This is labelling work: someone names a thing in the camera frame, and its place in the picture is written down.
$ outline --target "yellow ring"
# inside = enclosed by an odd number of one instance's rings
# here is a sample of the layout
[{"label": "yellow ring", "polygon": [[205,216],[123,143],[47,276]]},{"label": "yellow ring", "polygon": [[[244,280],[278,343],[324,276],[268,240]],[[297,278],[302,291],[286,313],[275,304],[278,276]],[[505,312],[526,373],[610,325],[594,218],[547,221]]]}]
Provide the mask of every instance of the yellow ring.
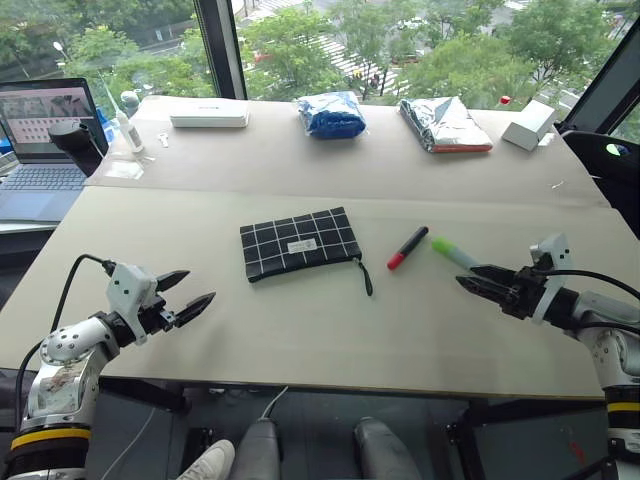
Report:
[{"label": "yellow ring", "polygon": [[52,430],[41,430],[39,432],[27,433],[13,439],[11,450],[42,440],[52,440],[54,438],[91,438],[91,431],[83,428],[55,428]]},{"label": "yellow ring", "polygon": [[608,412],[640,412],[640,403],[638,402],[619,402],[607,405]]}]

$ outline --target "zipper pull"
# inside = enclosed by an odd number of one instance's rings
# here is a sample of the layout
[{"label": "zipper pull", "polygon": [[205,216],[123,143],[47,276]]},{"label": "zipper pull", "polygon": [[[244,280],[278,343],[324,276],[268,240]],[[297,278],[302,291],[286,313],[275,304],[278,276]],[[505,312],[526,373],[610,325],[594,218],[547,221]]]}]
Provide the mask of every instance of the zipper pull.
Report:
[{"label": "zipper pull", "polygon": [[371,277],[369,276],[369,272],[367,271],[364,264],[362,263],[362,260],[360,260],[357,257],[354,257],[353,261],[356,262],[356,265],[358,265],[358,267],[360,267],[360,270],[362,270],[362,274],[364,275],[364,288],[367,291],[367,295],[372,296],[373,283],[371,283]]}]

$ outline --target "window frame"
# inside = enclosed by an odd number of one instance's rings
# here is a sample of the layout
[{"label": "window frame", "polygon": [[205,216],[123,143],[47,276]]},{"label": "window frame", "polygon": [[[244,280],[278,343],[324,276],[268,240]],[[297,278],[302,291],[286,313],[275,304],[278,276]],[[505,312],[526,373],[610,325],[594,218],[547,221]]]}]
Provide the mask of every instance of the window frame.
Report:
[{"label": "window frame", "polygon": [[640,103],[640,18],[636,19],[564,122],[563,130],[610,134]]},{"label": "window frame", "polygon": [[218,95],[247,100],[231,0],[194,0],[193,3]]}]

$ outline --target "floor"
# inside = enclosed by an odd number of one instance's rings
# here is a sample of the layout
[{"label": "floor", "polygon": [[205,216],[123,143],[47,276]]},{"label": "floor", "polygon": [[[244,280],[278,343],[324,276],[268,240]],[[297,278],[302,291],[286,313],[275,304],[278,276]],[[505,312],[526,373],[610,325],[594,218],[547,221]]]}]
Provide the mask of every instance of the floor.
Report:
[{"label": "floor", "polygon": [[[238,445],[274,391],[188,390],[187,415],[155,411],[148,428],[108,479],[174,479],[191,427],[213,429],[215,439]],[[464,411],[460,400],[288,392],[276,404],[283,448],[282,480],[360,478],[352,428],[362,416],[383,420],[407,445],[425,480],[463,480],[457,452],[444,426]],[[91,450],[90,480],[101,479],[145,423],[151,408],[102,394]],[[601,411],[490,425],[476,429],[487,479],[563,478],[605,452],[606,415]],[[0,434],[4,453],[10,434]]]}]

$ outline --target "laptop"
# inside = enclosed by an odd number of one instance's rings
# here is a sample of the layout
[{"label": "laptop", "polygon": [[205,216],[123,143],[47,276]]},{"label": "laptop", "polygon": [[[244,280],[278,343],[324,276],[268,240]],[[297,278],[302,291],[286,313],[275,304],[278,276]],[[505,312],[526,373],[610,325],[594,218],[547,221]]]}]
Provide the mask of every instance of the laptop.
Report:
[{"label": "laptop", "polygon": [[0,185],[0,220],[59,222],[80,195],[86,176],[47,133],[64,120],[81,121],[107,148],[85,79],[0,83],[0,126],[19,162]]}]

